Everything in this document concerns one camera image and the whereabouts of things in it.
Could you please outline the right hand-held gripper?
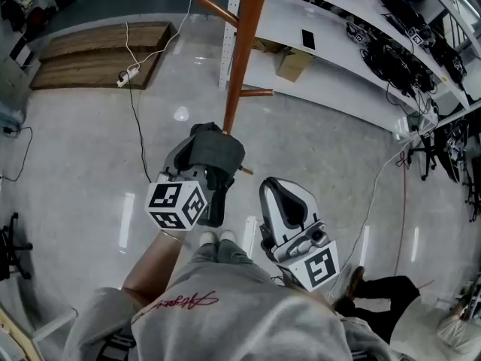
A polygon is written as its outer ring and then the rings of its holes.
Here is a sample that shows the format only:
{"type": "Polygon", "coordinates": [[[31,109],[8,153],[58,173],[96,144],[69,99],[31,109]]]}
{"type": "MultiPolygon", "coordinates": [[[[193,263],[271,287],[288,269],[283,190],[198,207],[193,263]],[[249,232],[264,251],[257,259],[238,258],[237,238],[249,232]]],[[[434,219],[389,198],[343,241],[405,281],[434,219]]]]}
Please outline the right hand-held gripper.
{"type": "Polygon", "coordinates": [[[318,220],[316,199],[309,191],[290,180],[268,177],[259,198],[265,222],[260,226],[261,247],[292,283],[312,292],[339,275],[336,242],[318,220]]]}

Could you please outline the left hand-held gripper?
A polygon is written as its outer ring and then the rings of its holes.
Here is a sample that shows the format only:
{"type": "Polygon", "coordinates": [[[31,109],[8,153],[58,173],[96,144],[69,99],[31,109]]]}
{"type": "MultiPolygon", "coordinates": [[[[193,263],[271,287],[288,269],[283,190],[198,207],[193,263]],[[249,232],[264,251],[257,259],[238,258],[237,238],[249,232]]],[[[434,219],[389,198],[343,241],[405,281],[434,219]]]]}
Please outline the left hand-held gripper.
{"type": "Polygon", "coordinates": [[[188,232],[208,224],[207,169],[191,162],[194,143],[195,136],[181,141],[148,187],[144,210],[160,229],[188,232]]]}

